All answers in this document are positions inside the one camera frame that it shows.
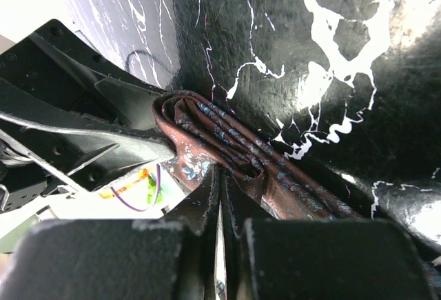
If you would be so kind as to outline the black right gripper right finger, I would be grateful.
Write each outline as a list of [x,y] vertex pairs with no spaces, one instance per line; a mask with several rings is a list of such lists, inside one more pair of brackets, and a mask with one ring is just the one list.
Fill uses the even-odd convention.
[[436,299],[409,236],[385,220],[278,220],[220,171],[228,299]]

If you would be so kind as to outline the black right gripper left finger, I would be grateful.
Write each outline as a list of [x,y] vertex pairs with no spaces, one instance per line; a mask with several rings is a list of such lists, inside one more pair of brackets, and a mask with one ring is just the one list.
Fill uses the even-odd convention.
[[214,299],[220,167],[160,219],[36,224],[1,280],[2,299]]

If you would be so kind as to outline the brown tie with blue flowers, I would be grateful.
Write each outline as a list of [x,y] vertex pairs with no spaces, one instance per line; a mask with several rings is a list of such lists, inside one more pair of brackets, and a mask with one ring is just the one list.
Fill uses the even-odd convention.
[[177,156],[170,171],[194,189],[210,163],[225,166],[242,190],[288,219],[358,218],[360,211],[321,186],[252,131],[204,97],[167,92],[152,104],[160,131]]

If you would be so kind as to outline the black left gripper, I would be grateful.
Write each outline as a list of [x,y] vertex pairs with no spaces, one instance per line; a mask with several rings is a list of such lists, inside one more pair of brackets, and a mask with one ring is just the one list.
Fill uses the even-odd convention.
[[55,19],[8,48],[1,54],[1,209],[22,208],[65,184],[82,192],[113,186],[175,157],[153,130],[152,105],[164,92]]

